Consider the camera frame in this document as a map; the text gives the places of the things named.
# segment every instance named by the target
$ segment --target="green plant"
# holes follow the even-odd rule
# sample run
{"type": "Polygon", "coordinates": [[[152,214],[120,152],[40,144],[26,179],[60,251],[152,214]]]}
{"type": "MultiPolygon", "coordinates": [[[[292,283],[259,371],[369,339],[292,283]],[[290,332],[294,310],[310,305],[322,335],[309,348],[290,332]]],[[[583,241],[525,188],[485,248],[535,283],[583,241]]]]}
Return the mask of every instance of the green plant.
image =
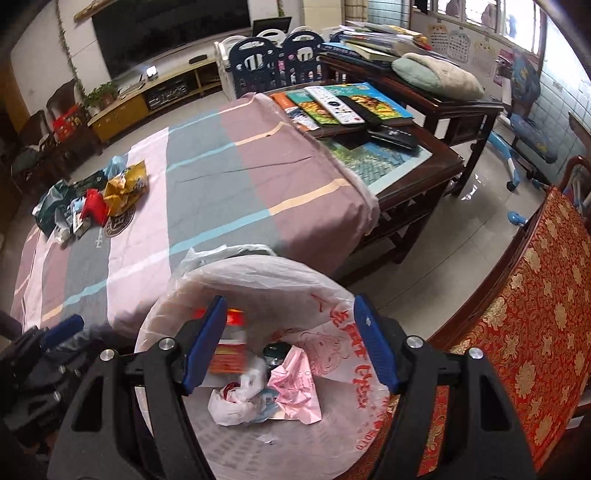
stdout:
{"type": "Polygon", "coordinates": [[[117,98],[118,89],[113,82],[106,82],[99,85],[97,88],[92,90],[84,100],[84,106],[100,106],[101,99],[105,95],[112,95],[113,98],[117,98]]]}

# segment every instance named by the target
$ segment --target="metal screw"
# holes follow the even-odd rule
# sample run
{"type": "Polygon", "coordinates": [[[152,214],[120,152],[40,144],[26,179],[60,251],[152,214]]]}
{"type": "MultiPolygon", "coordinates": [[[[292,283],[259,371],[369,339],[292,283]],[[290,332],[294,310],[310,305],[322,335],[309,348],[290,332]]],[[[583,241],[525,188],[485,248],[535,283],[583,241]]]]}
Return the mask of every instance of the metal screw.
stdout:
{"type": "Polygon", "coordinates": [[[115,356],[115,352],[113,350],[111,350],[110,348],[108,348],[107,350],[103,350],[100,353],[100,359],[103,362],[108,362],[109,360],[111,360],[113,357],[115,356]]]}
{"type": "Polygon", "coordinates": [[[158,342],[161,350],[170,350],[174,347],[174,338],[166,337],[158,342]]]}
{"type": "Polygon", "coordinates": [[[468,355],[475,360],[479,360],[484,356],[484,353],[477,346],[473,346],[468,350],[468,355]]]}
{"type": "Polygon", "coordinates": [[[410,348],[421,348],[424,344],[423,339],[416,335],[411,335],[407,338],[407,345],[410,348]]]}

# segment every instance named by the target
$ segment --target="small speaker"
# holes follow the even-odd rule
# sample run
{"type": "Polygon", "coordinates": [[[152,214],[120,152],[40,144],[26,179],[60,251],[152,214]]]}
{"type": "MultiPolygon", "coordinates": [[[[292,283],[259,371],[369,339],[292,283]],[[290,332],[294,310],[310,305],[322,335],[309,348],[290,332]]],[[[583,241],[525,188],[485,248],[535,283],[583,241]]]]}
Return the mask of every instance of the small speaker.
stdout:
{"type": "Polygon", "coordinates": [[[196,57],[193,57],[191,60],[189,60],[189,63],[192,65],[193,63],[197,63],[198,61],[202,60],[207,60],[207,55],[197,55],[196,57]]]}

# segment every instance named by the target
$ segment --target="television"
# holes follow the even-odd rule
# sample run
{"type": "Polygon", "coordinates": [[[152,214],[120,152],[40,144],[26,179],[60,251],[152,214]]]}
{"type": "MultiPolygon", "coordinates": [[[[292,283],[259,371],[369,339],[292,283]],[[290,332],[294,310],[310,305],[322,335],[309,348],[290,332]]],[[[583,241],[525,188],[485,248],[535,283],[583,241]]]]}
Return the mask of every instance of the television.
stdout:
{"type": "Polygon", "coordinates": [[[118,0],[92,23],[111,78],[200,38],[251,26],[248,0],[118,0]]]}

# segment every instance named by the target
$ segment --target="tv stand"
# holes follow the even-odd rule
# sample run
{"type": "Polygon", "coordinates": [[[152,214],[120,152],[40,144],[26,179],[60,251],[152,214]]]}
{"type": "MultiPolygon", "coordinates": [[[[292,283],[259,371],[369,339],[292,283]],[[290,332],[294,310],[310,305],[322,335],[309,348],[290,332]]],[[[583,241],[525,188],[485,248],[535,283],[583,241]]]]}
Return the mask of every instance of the tv stand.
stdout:
{"type": "Polygon", "coordinates": [[[88,126],[101,142],[108,143],[111,138],[146,117],[185,98],[194,95],[202,97],[221,84],[214,59],[186,64],[118,98],[92,117],[88,126]]]}

